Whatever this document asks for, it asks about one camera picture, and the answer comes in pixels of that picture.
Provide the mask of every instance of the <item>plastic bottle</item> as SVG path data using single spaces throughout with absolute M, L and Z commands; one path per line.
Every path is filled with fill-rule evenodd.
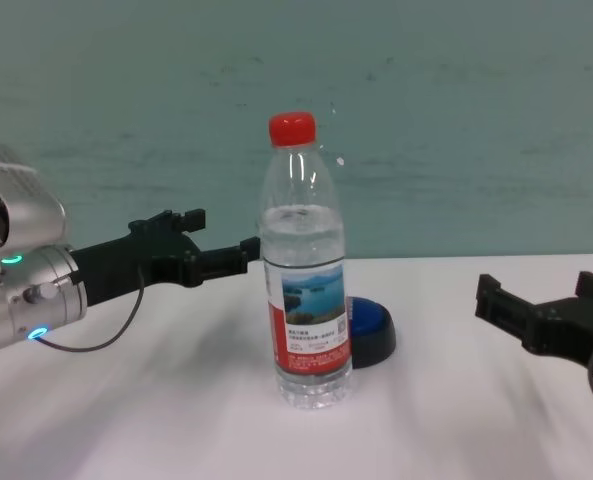
M 314 117 L 276 115 L 269 133 L 259 228 L 278 385 L 289 404 L 321 408 L 348 394 L 352 368 L 343 221 Z

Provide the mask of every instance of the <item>white table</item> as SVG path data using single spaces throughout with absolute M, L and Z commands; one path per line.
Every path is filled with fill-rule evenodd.
M 264 282 L 155 286 L 123 338 L 0 350 L 0 480 L 592 479 L 585 371 L 474 317 L 480 273 L 531 301 L 571 295 L 593 256 L 353 260 L 348 294 L 386 305 L 399 344 L 351 399 L 303 412 L 275 390 Z M 50 339 L 91 345 L 135 294 Z

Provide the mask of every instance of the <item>water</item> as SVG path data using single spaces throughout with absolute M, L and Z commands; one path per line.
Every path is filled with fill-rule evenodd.
M 308 267 L 335 260 L 345 255 L 344 229 L 339 213 L 316 205 L 289 205 L 270 208 L 261 217 L 260 235 L 264 258 L 274 265 Z M 289 279 L 283 287 L 289 287 Z M 344 301 L 342 279 L 325 282 L 329 295 L 321 296 L 314 289 L 298 293 L 300 306 L 323 313 L 338 301 Z M 339 369 L 323 375 L 294 375 L 276 365 L 278 385 L 288 403 L 299 408 L 321 408 L 338 403 L 349 393 L 351 357 Z

